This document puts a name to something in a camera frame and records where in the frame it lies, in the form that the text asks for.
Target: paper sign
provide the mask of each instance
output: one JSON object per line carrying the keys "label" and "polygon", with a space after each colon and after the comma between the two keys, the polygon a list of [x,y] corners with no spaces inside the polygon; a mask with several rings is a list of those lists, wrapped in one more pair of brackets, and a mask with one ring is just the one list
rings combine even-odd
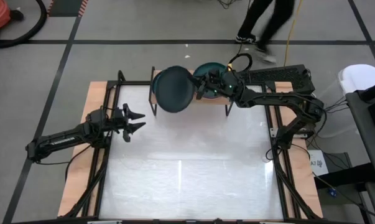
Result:
{"label": "paper sign", "polygon": [[321,150],[308,150],[310,154],[310,166],[312,167],[312,171],[316,175],[323,175],[328,173],[328,169],[326,168],[324,155]]}

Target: table leg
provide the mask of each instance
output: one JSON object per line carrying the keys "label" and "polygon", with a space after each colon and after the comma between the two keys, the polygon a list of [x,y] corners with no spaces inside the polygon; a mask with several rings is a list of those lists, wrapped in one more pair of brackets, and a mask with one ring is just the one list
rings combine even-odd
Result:
{"label": "table leg", "polygon": [[[328,182],[330,185],[337,187],[345,184],[358,184],[362,182],[375,182],[375,169],[371,163],[355,166],[329,174],[319,176],[319,178]],[[316,188],[324,189],[328,186],[315,178]]]}

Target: black pants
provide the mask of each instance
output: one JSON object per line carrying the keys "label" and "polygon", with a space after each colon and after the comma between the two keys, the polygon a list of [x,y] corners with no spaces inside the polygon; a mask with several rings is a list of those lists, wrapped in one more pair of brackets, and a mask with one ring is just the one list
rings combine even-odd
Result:
{"label": "black pants", "polygon": [[[272,0],[254,0],[248,10],[244,23],[238,32],[239,36],[246,37],[252,32],[256,21],[267,9],[267,7],[269,7],[271,2]],[[275,0],[273,16],[267,23],[266,28],[264,29],[262,36],[257,43],[257,46],[261,49],[265,49],[273,35],[285,22],[287,22],[293,13],[294,0]]]}

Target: white table surface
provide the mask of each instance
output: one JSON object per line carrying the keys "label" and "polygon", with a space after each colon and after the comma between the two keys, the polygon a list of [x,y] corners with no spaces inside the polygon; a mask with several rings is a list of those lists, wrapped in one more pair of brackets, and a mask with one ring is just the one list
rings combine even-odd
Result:
{"label": "white table surface", "polygon": [[148,97],[148,85],[121,87],[118,106],[147,124],[130,143],[114,134],[100,218],[282,219],[263,106],[226,117],[224,105],[192,103],[155,117]]}

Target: sneaker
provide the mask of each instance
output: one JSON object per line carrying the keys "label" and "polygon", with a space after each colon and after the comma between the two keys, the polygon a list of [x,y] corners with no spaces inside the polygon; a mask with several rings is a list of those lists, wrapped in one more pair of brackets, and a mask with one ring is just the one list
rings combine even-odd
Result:
{"label": "sneaker", "polygon": [[275,59],[275,56],[270,53],[267,49],[261,49],[258,46],[255,46],[256,55],[267,63],[276,63],[277,60]]}
{"label": "sneaker", "polygon": [[239,44],[255,44],[256,36],[250,34],[248,37],[243,37],[240,35],[236,36],[236,42]]}

